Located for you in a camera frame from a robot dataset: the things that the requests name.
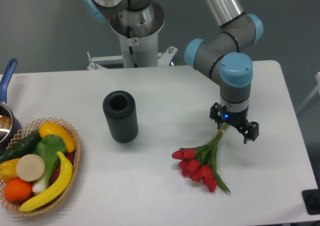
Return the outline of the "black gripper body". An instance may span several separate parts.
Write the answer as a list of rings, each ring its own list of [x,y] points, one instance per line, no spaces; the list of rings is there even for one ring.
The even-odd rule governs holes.
[[[244,129],[248,124],[248,107],[240,112],[228,111],[226,106],[217,106],[218,119],[217,128],[221,129],[224,123],[227,123],[237,129]]]

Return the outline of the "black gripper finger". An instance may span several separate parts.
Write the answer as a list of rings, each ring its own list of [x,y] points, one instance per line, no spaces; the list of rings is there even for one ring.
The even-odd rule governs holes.
[[[246,121],[237,130],[243,135],[243,143],[246,144],[248,141],[255,141],[259,136],[259,123]]]
[[[215,121],[217,128],[220,130],[226,122],[226,108],[222,107],[219,103],[215,103],[211,109],[209,117]]]

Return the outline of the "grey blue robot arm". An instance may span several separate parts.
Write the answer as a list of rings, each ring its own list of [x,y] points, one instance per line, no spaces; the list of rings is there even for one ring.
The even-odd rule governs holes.
[[[108,21],[119,36],[126,68],[158,66],[158,32],[164,24],[161,6],[153,0],[82,0],[98,22]],[[262,21],[246,14],[239,0],[205,0],[221,33],[213,40],[194,39],[184,59],[220,87],[220,102],[210,109],[218,127],[235,127],[245,141],[259,135],[259,124],[248,120],[252,60],[243,50],[257,42],[264,32]]]

